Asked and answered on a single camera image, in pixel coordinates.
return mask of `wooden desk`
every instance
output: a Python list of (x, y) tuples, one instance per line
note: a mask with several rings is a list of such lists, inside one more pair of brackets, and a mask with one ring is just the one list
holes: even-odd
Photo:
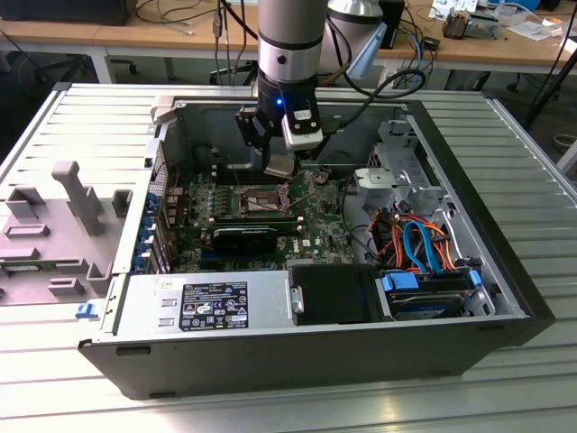
[[(427, 18), (432, 0), (408, 0), (416, 24), (429, 35), (441, 41), (435, 59), (435, 69), (467, 69), (506, 72), (547, 73), (558, 52), (558, 39), (531, 41), (507, 29), (500, 29), (499, 38), (479, 40), (467, 38), (455, 41), (443, 37), (442, 23)], [(190, 5), (190, 0), (161, 0), (163, 11), (173, 7)], [(557, 9), (559, 14), (568, 14), (574, 3), (563, 1)], [(194, 9), (177, 11), (169, 15), (172, 19), (184, 18), (213, 9), (215, 0), (204, 0)], [(156, 3), (143, 7), (141, 15), (159, 21)], [(246, 6), (246, 22), (254, 30), (258, 29), (257, 9)], [(188, 26), (194, 34), (175, 31), (168, 26), (146, 23), (133, 16), (124, 27), (93, 24), (68, 23), (14, 23), (0, 21), (0, 28), (10, 35), (27, 51), (83, 53), (92, 57), (98, 79), (103, 83), (114, 82), (108, 56), (148, 56), (163, 58), (204, 58), (214, 57), (215, 38), (212, 33), (212, 14), (202, 15), (192, 20)], [(243, 31), (229, 19), (231, 58), (234, 59), (243, 44)], [(0, 35), (0, 51), (14, 47)], [(375, 64), (383, 67), (383, 77), (393, 73), (410, 62), (415, 55), (407, 37), (400, 34), (393, 50), (379, 51)], [(219, 57), (225, 57), (224, 36), (220, 41)], [(568, 59), (564, 53), (561, 67)], [(244, 60), (257, 59), (257, 42), (247, 37)]]

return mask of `blue latch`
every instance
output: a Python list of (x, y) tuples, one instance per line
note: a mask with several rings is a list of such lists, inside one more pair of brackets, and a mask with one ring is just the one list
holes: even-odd
[(78, 310), (75, 314), (76, 318), (97, 318), (98, 314), (96, 313), (96, 308), (94, 304), (90, 302), (85, 302), (84, 304), (80, 304), (78, 306)]
[(471, 278), (472, 285), (475, 287), (479, 287), (483, 283), (481, 276), (477, 271), (469, 271), (469, 278)]
[(388, 273), (381, 279), (381, 281), (385, 291), (418, 289), (417, 276), (410, 272)]

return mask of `blue cable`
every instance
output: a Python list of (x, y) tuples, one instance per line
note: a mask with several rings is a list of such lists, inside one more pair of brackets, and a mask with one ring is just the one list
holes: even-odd
[[(421, 69), (421, 61), (423, 60), (423, 49), (421, 48), (421, 45), (418, 43), (418, 39), (414, 33), (405, 31), (405, 34), (410, 36), (413, 39), (413, 42), (415, 43), (418, 57), (417, 69)], [(415, 85), (415, 78), (417, 78), (417, 76), (413, 77), (413, 85)]]
[(403, 229), (403, 246), (405, 247), (405, 253), (407, 257), (413, 261), (413, 263), (418, 267), (418, 269), (422, 272), (426, 272), (425, 265), (422, 264), (413, 254), (411, 250), (411, 245), (408, 239), (408, 236), (411, 232), (411, 227), (417, 226), (420, 230), (421, 235), (423, 236), (423, 244), (425, 244), (425, 253), (426, 259), (429, 262), (429, 267), (437, 273), (443, 273), (443, 269), (439, 265), (439, 261), (436, 260), (435, 253), (433, 253), (433, 246), (431, 245), (431, 238), (429, 237), (429, 233), (426, 231), (425, 226), (419, 223), (418, 221), (409, 221), (405, 224), (405, 228)]

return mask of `aluminum profile table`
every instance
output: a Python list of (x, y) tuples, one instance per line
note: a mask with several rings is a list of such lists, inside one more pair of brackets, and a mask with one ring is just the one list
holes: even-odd
[[(110, 197), (146, 173), (157, 95), (248, 97), (248, 88), (73, 85), (53, 91), (0, 168), (0, 200), (33, 185), (61, 197), (54, 160)], [(320, 90), (354, 97), (349, 90)], [(94, 321), (76, 304), (0, 308), (0, 429), (111, 431), (574, 431), (577, 422), (577, 193), (496, 100), (421, 92), (446, 141), (557, 322), (463, 377), (156, 401), (125, 398), (77, 352)], [(7, 208), (0, 203), (0, 215)]]

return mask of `power supply label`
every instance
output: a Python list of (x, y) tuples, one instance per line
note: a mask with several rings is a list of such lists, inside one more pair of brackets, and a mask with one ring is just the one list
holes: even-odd
[(183, 331), (249, 326), (246, 281), (185, 284), (179, 327)]

